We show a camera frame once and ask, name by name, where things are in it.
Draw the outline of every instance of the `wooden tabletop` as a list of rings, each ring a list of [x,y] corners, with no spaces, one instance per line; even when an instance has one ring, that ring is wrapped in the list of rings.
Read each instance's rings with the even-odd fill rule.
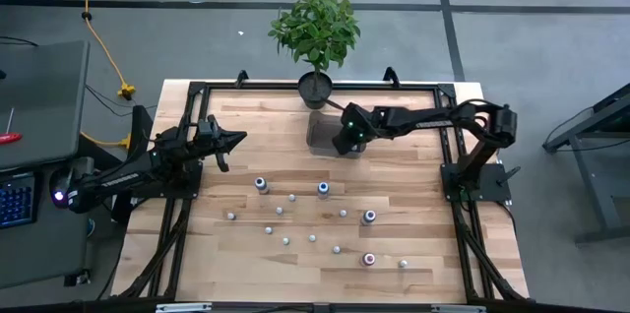
[[[153,134],[177,125],[189,82],[164,82]],[[477,83],[455,87],[458,102],[482,97]],[[331,99],[341,105],[353,101],[368,110],[377,104],[434,107],[428,92],[334,91]],[[340,114],[330,106],[322,111]],[[177,300],[465,302],[451,207],[441,191],[443,159],[436,130],[376,140],[360,159],[332,158],[309,153],[310,110],[296,91],[212,91],[210,113],[223,129],[247,131],[248,136],[226,157],[230,172],[221,173],[213,156],[204,161]],[[470,134],[465,139],[472,149],[476,139]],[[269,195],[259,195],[254,187],[259,176],[269,182]],[[317,198],[322,181],[330,184],[327,200]],[[289,194],[296,196],[295,202]],[[478,206],[489,257],[527,296],[509,217],[496,204]],[[281,216],[276,207],[283,208]],[[153,256],[163,208],[164,200],[153,199],[132,214],[113,294],[127,288]],[[341,218],[340,210],[347,217]],[[370,226],[359,223],[365,210],[377,213]],[[228,220],[228,212],[237,219]],[[265,233],[267,226],[273,234]],[[315,242],[309,241],[310,234],[316,235]],[[285,237],[289,245],[283,245]],[[334,254],[334,246],[342,253]],[[367,252],[376,256],[371,268],[359,264]],[[409,263],[404,269],[398,268],[402,259]],[[481,292],[476,260],[472,266]],[[162,277],[164,287],[168,275]]]

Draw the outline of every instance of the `red object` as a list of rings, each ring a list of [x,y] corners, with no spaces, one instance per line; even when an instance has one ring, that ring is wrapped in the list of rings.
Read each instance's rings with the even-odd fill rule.
[[[0,134],[0,145],[6,145],[22,140],[22,134],[10,132],[8,134]]]

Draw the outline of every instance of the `gray floor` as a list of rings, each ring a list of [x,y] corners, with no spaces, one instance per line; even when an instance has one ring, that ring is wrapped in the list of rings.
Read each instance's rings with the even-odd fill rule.
[[[290,2],[293,0],[184,0]],[[426,3],[439,0],[350,0],[355,3]],[[453,4],[624,6],[629,0],[451,0]],[[267,37],[267,10],[93,9],[94,27],[106,41],[136,100],[157,103],[166,78],[297,78],[308,68],[278,56]],[[119,87],[104,54],[80,19],[79,8],[0,6],[0,34],[53,43],[93,43],[89,84],[108,95]],[[393,66],[402,79],[452,81],[441,13],[356,13],[363,37],[334,79],[380,79]],[[522,171],[511,180],[519,245],[532,298],[630,311],[630,241],[578,248],[575,235],[597,229],[571,154],[549,156],[540,144],[559,122],[630,81],[630,15],[456,14],[467,81],[481,82],[485,97],[519,113],[517,143],[502,153]],[[0,53],[12,46],[0,46]],[[119,119],[86,98],[83,130],[103,140],[124,137]],[[119,241],[101,227],[93,284],[60,281],[0,290],[0,306],[91,299],[116,258]]]

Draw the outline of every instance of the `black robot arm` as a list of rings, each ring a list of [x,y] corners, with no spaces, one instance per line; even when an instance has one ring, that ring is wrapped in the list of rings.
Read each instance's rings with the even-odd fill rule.
[[[197,127],[192,141],[188,141],[187,135],[190,126]],[[189,123],[184,116],[179,127],[156,136],[155,146],[150,151],[136,150],[116,168],[71,181],[68,189],[61,189],[67,193],[66,201],[58,205],[80,214],[110,196],[129,190],[138,198],[194,197],[195,190],[191,189],[198,185],[201,176],[200,159],[215,155],[220,170],[229,171],[223,155],[246,136],[246,132],[223,130],[213,115],[197,124]]]
[[[500,106],[482,99],[468,100],[455,107],[420,110],[376,106],[371,112],[350,103],[342,114],[342,124],[341,132],[333,138],[340,155],[356,149],[357,145],[380,138],[391,140],[415,130],[440,127],[469,130],[479,142],[468,155],[458,159],[457,180],[469,190],[475,190],[481,167],[498,149],[515,142],[517,115],[508,105]]]

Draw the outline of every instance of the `potted plant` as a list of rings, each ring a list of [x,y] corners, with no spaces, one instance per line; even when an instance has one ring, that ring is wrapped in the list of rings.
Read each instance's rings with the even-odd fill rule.
[[[347,0],[298,0],[289,13],[278,11],[278,18],[272,21],[269,36],[278,41],[278,54],[281,47],[287,47],[295,63],[303,56],[304,62],[313,65],[314,71],[297,84],[304,103],[312,109],[324,106],[333,88],[322,71],[331,62],[341,68],[347,47],[354,49],[355,37],[361,36],[353,13]]]

